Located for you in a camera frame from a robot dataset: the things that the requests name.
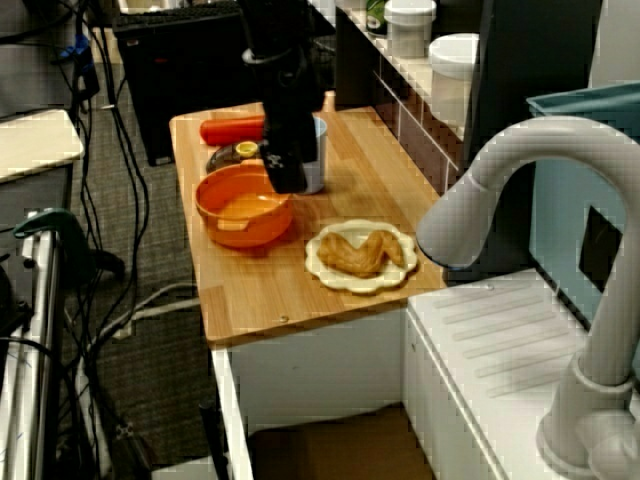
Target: orange pot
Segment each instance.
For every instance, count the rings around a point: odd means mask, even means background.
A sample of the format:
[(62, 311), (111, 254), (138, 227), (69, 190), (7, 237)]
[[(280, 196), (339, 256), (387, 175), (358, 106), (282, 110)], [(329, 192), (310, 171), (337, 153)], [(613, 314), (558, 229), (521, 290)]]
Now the orange pot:
[(214, 242), (235, 248), (263, 245), (293, 219), (290, 194), (273, 190), (262, 160), (245, 160), (204, 178), (196, 206)]

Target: plate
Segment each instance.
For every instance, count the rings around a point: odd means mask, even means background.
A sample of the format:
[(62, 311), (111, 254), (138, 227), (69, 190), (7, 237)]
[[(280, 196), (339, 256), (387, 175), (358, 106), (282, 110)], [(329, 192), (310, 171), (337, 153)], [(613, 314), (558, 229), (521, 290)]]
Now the plate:
[[(317, 252), (322, 239), (329, 232), (342, 235), (354, 248), (358, 248), (374, 230), (388, 230), (395, 235), (402, 246), (405, 268), (400, 268), (391, 260), (387, 260), (380, 275), (372, 278), (358, 278), (329, 268), (318, 258)], [(305, 251), (307, 253), (307, 259), (304, 264), (306, 269), (318, 277), (323, 285), (334, 290), (349, 290), (354, 293), (372, 293), (380, 288), (395, 287), (402, 283), (407, 273), (416, 268), (418, 264), (415, 243), (410, 236), (400, 232), (389, 223), (370, 222), (369, 220), (349, 220), (348, 222), (329, 225), (307, 242)]]

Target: jar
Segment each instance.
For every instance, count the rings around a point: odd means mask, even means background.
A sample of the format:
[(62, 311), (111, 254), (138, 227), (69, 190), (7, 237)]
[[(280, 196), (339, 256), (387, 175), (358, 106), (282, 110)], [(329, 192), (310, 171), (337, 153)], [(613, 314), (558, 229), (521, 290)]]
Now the jar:
[(367, 0), (367, 31), (372, 35), (385, 36), (387, 21), (384, 19), (384, 7), (388, 0)]
[(435, 14), (436, 2), (433, 0), (389, 0), (384, 17), (388, 24), (391, 56), (425, 57)]
[(478, 50), (478, 35), (445, 35), (429, 45), (433, 70), (431, 113), (441, 122), (464, 127)]

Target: white faucet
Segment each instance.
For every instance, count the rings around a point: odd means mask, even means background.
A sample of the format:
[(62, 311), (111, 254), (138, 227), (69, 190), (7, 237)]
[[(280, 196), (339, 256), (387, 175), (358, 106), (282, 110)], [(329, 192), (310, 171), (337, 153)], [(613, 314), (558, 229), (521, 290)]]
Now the white faucet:
[(572, 359), (540, 422), (538, 450), (570, 479), (640, 480), (640, 424), (629, 413), (631, 362), (640, 340), (640, 145), (577, 117), (513, 125), (483, 147), (427, 212), (416, 239), (434, 263), (470, 265), (482, 251), (511, 175), (543, 159), (577, 161), (601, 174), (620, 194), (627, 221), (585, 348)]

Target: white cabinet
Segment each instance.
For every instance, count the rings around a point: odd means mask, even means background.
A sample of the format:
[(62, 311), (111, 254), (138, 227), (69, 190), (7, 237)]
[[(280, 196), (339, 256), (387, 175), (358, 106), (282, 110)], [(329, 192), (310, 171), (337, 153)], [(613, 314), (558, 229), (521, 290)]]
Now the white cabinet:
[(493, 480), (435, 350), (407, 312), (403, 402), (438, 480)]
[(252, 480), (246, 437), (402, 401), (405, 309), (212, 352), (233, 478)]
[(406, 309), (212, 352), (235, 480), (246, 438), (402, 402), (439, 480), (489, 480), (450, 376)]

